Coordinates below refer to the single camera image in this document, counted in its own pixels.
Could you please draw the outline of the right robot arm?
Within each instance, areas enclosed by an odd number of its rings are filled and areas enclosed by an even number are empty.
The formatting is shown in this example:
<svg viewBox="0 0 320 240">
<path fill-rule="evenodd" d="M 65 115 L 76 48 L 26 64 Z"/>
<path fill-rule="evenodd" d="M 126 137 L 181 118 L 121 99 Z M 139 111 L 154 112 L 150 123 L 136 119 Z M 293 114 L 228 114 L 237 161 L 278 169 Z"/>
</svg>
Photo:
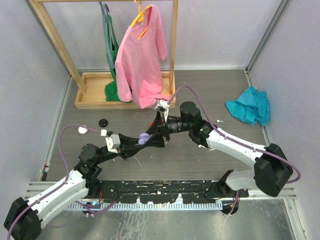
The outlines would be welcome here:
<svg viewBox="0 0 320 240">
<path fill-rule="evenodd" d="M 158 100 L 155 109 L 156 117 L 149 129 L 139 136 L 139 145 L 162 148 L 171 134 L 188 132 L 189 138 L 200 148 L 221 151 L 250 167 L 243 171 L 228 170 L 223 175 L 219 191 L 225 197 L 244 189 L 259 189 L 268 196 L 277 197 L 293 174 L 292 166 L 278 145 L 254 144 L 210 125 L 192 101 L 180 105 L 179 117 L 168 115 L 169 106 L 164 100 Z"/>
</svg>

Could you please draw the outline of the purple earbud charging case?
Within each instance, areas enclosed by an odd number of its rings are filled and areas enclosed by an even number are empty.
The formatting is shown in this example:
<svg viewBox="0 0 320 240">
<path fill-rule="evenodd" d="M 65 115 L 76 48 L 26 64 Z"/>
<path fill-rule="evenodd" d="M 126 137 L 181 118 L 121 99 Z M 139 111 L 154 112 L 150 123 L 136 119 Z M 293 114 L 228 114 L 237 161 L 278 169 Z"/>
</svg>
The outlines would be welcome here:
<svg viewBox="0 0 320 240">
<path fill-rule="evenodd" d="M 151 135 L 144 132 L 144 133 L 141 133 L 139 135 L 139 138 L 138 138 L 138 144 L 139 145 L 144 145 L 149 139 L 151 138 Z"/>
</svg>

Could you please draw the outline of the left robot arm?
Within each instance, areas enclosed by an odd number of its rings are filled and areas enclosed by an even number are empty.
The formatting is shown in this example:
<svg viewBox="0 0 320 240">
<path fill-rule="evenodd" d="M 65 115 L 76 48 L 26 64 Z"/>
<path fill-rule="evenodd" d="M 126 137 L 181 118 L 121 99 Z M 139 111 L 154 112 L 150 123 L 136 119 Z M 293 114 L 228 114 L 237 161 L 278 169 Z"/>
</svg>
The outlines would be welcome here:
<svg viewBox="0 0 320 240">
<path fill-rule="evenodd" d="M 79 162 L 60 181 L 29 198 L 17 198 L 11 205 L 4 221 L 8 240 L 35 240 L 42 230 L 72 203 L 84 198 L 95 198 L 100 193 L 99 164 L 116 157 L 134 156 L 145 148 L 151 135 L 142 133 L 139 138 L 122 134 L 106 137 L 106 144 L 97 147 L 91 143 L 80 151 Z"/>
</svg>

